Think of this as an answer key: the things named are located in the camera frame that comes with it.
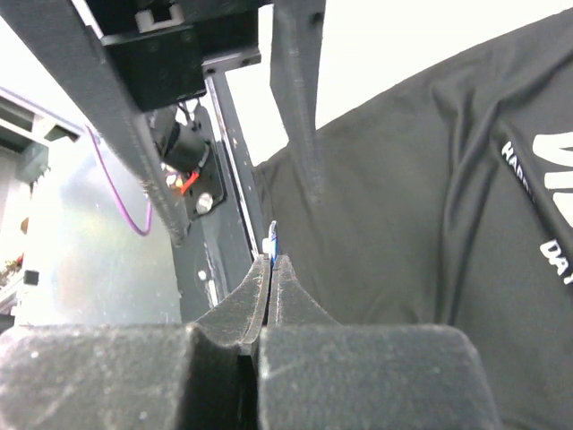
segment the person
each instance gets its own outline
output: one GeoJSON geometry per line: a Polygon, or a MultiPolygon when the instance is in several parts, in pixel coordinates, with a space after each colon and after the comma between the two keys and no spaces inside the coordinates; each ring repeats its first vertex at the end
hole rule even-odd
{"type": "Polygon", "coordinates": [[[449,324],[508,429],[573,423],[573,10],[473,47],[253,171],[301,285],[341,323],[449,324]]]}

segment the wire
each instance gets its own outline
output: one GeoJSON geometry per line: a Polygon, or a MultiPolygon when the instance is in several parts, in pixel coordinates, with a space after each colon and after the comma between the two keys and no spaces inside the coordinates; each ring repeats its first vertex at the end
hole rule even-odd
{"type": "Polygon", "coordinates": [[[187,121],[187,124],[190,125],[192,120],[191,114],[189,113],[189,108],[184,103],[179,103],[177,107],[181,109],[181,111],[185,114],[185,120],[187,121]]]}
{"type": "Polygon", "coordinates": [[[146,214],[146,219],[145,219],[145,229],[142,230],[139,227],[137,227],[137,225],[133,221],[132,217],[129,215],[129,212],[125,208],[124,202],[122,201],[121,197],[119,196],[119,193],[117,192],[117,189],[115,188],[114,182],[111,180],[111,176],[109,175],[109,172],[107,171],[106,165],[104,164],[104,160],[101,156],[101,152],[99,151],[98,140],[96,139],[95,134],[91,131],[91,129],[88,126],[86,126],[86,129],[88,130],[88,134],[90,135],[91,142],[93,143],[93,147],[94,147],[94,150],[96,152],[96,158],[98,159],[98,163],[101,166],[101,169],[103,170],[104,175],[106,175],[107,183],[109,184],[109,187],[111,188],[111,193],[112,193],[112,196],[114,198],[115,206],[117,207],[117,210],[122,215],[122,217],[125,219],[125,221],[129,225],[129,227],[131,227],[135,233],[137,233],[138,235],[140,235],[142,237],[147,236],[151,231],[151,215],[153,213],[153,209],[151,207],[151,202],[150,201],[147,202],[147,214],[146,214]]]}
{"type": "Polygon", "coordinates": [[[199,179],[199,172],[197,170],[193,171],[193,173],[191,173],[191,176],[189,177],[189,179],[187,179],[185,181],[185,183],[183,184],[183,186],[181,187],[181,195],[185,195],[187,193],[187,191],[189,190],[189,188],[191,188],[191,186],[197,182],[197,179],[199,179]]]}

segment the red wire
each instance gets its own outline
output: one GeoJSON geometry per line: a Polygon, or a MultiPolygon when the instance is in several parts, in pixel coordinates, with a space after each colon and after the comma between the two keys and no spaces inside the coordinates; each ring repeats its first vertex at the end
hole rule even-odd
{"type": "Polygon", "coordinates": [[[181,187],[181,195],[185,195],[189,190],[189,188],[191,188],[191,185],[197,182],[197,179],[199,179],[199,172],[194,171],[193,173],[191,173],[189,179],[187,179],[183,184],[183,186],[181,187]]]}

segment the metal plate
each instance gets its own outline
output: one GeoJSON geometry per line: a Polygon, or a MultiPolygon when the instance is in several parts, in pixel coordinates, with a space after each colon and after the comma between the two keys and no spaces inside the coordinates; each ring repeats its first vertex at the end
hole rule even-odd
{"type": "Polygon", "coordinates": [[[184,246],[173,247],[184,323],[196,320],[233,291],[252,264],[227,154],[221,142],[215,147],[221,157],[227,199],[193,222],[184,246]]]}
{"type": "MultiPolygon", "coordinates": [[[[179,323],[179,293],[169,235],[155,216],[139,237],[119,214],[96,164],[91,141],[50,154],[51,173],[32,199],[24,270],[27,287],[18,324],[179,323]]],[[[105,148],[103,158],[138,225],[146,198],[140,184],[105,148]]]]}

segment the black cable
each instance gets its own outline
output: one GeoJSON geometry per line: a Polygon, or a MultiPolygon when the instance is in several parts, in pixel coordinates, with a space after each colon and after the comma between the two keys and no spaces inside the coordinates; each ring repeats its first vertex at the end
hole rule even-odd
{"type": "Polygon", "coordinates": [[[190,125],[192,123],[191,114],[189,113],[187,105],[185,103],[179,103],[177,104],[177,107],[180,108],[182,112],[185,114],[185,119],[187,120],[187,124],[190,125]]]}
{"type": "Polygon", "coordinates": [[[203,168],[205,167],[205,164],[207,163],[207,159],[209,159],[210,152],[211,152],[210,142],[206,142],[205,152],[203,152],[203,156],[201,157],[201,160],[199,161],[199,164],[197,165],[197,168],[200,171],[203,170],[203,168]]]}

